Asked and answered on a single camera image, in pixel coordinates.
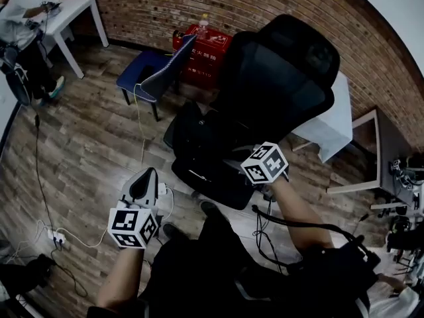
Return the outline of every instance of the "brick wall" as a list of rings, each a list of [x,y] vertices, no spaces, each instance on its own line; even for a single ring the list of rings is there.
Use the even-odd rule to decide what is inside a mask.
[[[97,0],[109,38],[172,49],[172,33],[208,12],[228,34],[258,30],[289,13],[325,35],[349,78],[352,116],[378,105],[416,148],[424,148],[423,77],[410,53],[366,0]],[[93,32],[83,17],[76,32]]]

